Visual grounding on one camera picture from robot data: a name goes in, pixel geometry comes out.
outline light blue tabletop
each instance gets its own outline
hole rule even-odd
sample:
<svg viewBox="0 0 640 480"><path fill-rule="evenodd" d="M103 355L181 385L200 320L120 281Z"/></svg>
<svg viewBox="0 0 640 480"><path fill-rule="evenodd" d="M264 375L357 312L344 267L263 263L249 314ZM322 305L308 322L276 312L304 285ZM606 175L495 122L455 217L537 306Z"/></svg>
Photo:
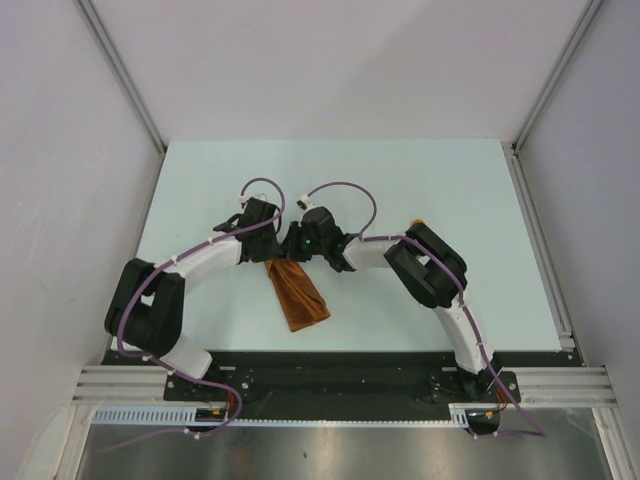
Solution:
<svg viewBox="0 0 640 480"><path fill-rule="evenodd" d="M300 217L295 201L311 188L347 180L379 205L370 234L404 231L422 218L465 259L469 303L498 350L560 349L538 267L497 140L173 142L138 256L159 261L201 242L239 211L252 177L287 195L280 240ZM266 184L249 194L278 199ZM357 232L371 205L335 187L314 203ZM418 305L390 269L336 273L322 259L304 268L331 317L291 333L262 264L242 264L187 296L184 332L208 349L285 351L450 350L436 316Z"/></svg>

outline enclosure panel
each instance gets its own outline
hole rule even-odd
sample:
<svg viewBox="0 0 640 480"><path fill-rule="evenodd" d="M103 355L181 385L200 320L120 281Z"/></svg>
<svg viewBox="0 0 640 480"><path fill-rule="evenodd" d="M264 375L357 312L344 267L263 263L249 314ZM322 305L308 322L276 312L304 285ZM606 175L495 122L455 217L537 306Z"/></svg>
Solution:
<svg viewBox="0 0 640 480"><path fill-rule="evenodd" d="M96 0L164 140L514 140L586 0Z"/></svg>
<svg viewBox="0 0 640 480"><path fill-rule="evenodd" d="M7 479L56 414L47 445L62 440L64 407L80 367L105 344L102 321L159 166L73 2L8 3L0 15ZM44 475L48 467L32 468Z"/></svg>
<svg viewBox="0 0 640 480"><path fill-rule="evenodd" d="M578 341L640 448L640 3L607 2L522 152Z"/></svg>

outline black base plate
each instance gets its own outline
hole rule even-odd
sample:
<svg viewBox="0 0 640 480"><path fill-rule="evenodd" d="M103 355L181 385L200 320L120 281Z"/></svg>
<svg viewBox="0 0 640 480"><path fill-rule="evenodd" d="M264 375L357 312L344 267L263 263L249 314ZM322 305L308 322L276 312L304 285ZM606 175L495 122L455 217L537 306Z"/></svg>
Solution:
<svg viewBox="0 0 640 480"><path fill-rule="evenodd" d="M515 374L501 378L519 399ZM242 395L241 418L252 420L449 420L449 403L497 403L495 387L471 398L457 371L424 367L236 367L223 370L219 382ZM227 395L171 376L164 399L224 402Z"/></svg>

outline purple cable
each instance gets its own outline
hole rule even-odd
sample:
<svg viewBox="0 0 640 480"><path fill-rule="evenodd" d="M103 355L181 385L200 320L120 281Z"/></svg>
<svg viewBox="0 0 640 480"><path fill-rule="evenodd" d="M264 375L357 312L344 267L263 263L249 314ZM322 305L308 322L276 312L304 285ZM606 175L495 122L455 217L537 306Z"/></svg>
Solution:
<svg viewBox="0 0 640 480"><path fill-rule="evenodd" d="M176 261L177 262L179 262L180 260L184 260L188 256L193 255L194 253L202 250L203 248L205 248L205 247L207 247L209 245L212 245L214 243L220 242L220 241L225 240L225 239L227 239L229 237L234 237L234 236L242 234L242 233L251 232L253 230L257 230L259 228L265 227L265 226L267 226L267 225L269 225L271 223L274 223L276 220L278 220L280 217L282 217L282 214L283 214L284 208L285 208L284 192L282 191L280 186L277 183L275 183L273 180L268 179L268 178L264 178L264 177L257 177L257 178L254 178L252 180L249 180L244 185L244 187L242 187L240 195L244 195L244 193L247 191L247 188L249 188L249 186L251 186L255 182L266 182L266 183L269 183L278 191L278 194L280 195L281 204L280 204L280 208L279 208L278 212L276 213L276 215L271 217L269 220L265 220L264 222L260 222L260 223L257 223L255 225L251 225L250 227L240 228L238 230L234 230L233 232L225 233L223 235L220 235L219 237L215 237L215 238L212 239L211 242L206 240L206 241L204 241L202 243L199 243L198 245L195 245L195 246L189 248L188 250L182 252L180 255L178 255L176 257ZM138 289L135 291L135 293L131 297L131 300L129 300L129 303L127 304L126 308L124 309L124 312L122 313L122 317L120 319L120 324L118 325L118 332L117 332L117 335L116 335L116 343L117 343L117 346L118 346L118 352L120 352L121 355L123 355L125 357L141 357L141 356L145 356L144 352L128 352L128 351L126 351L124 349L124 344L123 344L123 340L122 340L122 337L124 335L124 330L125 330L125 327L127 325L127 322L129 321L129 316L131 315L131 311L133 310L133 307L135 306L136 302L142 296L143 292L147 289L147 287L151 284L151 282L153 282L153 280L161 272L163 272L164 270L166 270L167 268L169 268L173 264L174 264L173 260L168 260L165 263L163 263L162 265L160 265L159 267L157 267L142 282L142 284L140 284ZM164 363L162 360L157 359L157 358L152 358L152 360L156 364L160 365L161 367L164 367L167 370L172 370L173 371L173 368L171 366L167 365L166 363ZM240 415L240 411L242 410L242 396L234 388L232 388L232 387L230 387L228 385L224 385L222 383L210 382L208 380L202 380L202 379L199 379L199 378L193 378L193 377L190 377L189 375L186 375L186 374L184 374L182 372L178 372L178 371L174 371L174 375L177 375L180 378L183 378L183 379L188 380L188 381L193 382L193 383L197 383L199 385L205 385L205 386L209 386L209 387L214 387L214 388L219 388L219 389L222 389L222 390L226 390L227 392L232 393L236 397L236 399L238 400L238 405L237 405L233 415L231 415L231 417L229 417L227 420L222 422L220 425L218 425L213 430L211 430L209 432L200 433L201 437L207 437L207 436L213 435L214 433L217 433L219 430L223 429L224 427L229 425L229 423L231 423L236 418L238 418L238 415ZM145 440L147 438L154 437L156 435L160 435L162 433L170 433L170 432L178 432L178 431L179 432L183 432L184 430L177 429L177 428L159 430L159 431L156 431L156 432L151 432L151 433L146 434L146 435L142 435L141 437L133 438L131 440L119 443L117 445L113 445L111 447L102 449L100 451L103 452L103 453L104 452L111 452L111 451L116 450L118 448L125 447L125 446L131 445L133 443L137 443L139 441Z"/></svg>
<svg viewBox="0 0 640 480"><path fill-rule="evenodd" d="M376 236L376 237L368 237L368 238L362 239L363 242L379 242L379 241L387 241L387 240L402 240L404 242L407 242L407 243L413 245L420 252L422 252L424 255L429 257L429 259L432 260L433 263L435 263L444 273L446 273L447 276L451 279L451 281L455 284L456 288L458 289L458 295L459 295L459 299L460 299L460 304L462 305L462 310L464 311L464 314L466 315L467 320L469 320L469 324L471 325L471 329L473 330L473 334L476 337L476 341L478 342L478 348L480 349L480 355L482 355L482 359L487 364L487 368L489 369L489 372L491 373L491 375L495 379L495 381L498 384L498 386L500 387L500 389L507 396L509 401L513 404L514 407L516 407L516 410L518 410L520 415L522 415L531 424L531 426L533 426L533 428L535 428L537 430L535 432L534 431L530 431L530 430L506 430L504 432L498 432L497 434L488 434L488 435L479 435L479 436L506 437L506 436L511 436L511 435L533 435L533 436L537 436L537 437L546 437L547 436L547 432L544 430L544 428L542 428L540 423L538 423L538 421L535 418L533 418L529 414L529 412L527 412L518 403L518 401L511 394L511 392L506 387L504 382L500 379L500 376L498 375L498 373L493 368L493 365L491 365L491 360L489 359L489 355L487 355L487 351L484 348L484 343L482 341L482 335L480 333L480 328L478 327L478 323L477 323L475 317L473 316L473 313L471 313L471 310L469 309L469 307L467 305L465 305L465 303L464 303L464 287L462 286L462 284L460 283L458 278L455 276L455 274L438 257L436 257L427 248L423 247L417 240L409 238L406 235L392 235L390 237ZM473 430L471 430L471 428L469 428L469 430L471 431L471 433L476 435L475 432L473 432Z"/></svg>
<svg viewBox="0 0 640 480"><path fill-rule="evenodd" d="M376 199L373 198L373 195L371 195L371 192L369 192L369 190L367 190L366 188L364 188L361 185L358 185L357 183L352 183L352 182L329 182L329 183L324 183L320 186L317 186L316 188L314 188L313 190L311 190L309 193L307 193L307 197L310 197L311 195L313 195L314 193L325 189L327 187L335 187L337 185L343 185L346 187L353 187L356 188L358 190L360 190L361 192L363 192L367 197L369 197L369 200L371 200L371 204L373 205L373 214L371 215L371 218L369 219L369 221L365 224L364 227L362 227L362 229L360 230L360 232L358 233L358 238L360 239L360 241L364 241L363 237L364 237L364 232L367 230L367 228L369 228L371 226L371 224L373 223L373 221L376 219L376 215L378 215L378 204L376 203Z"/></svg>

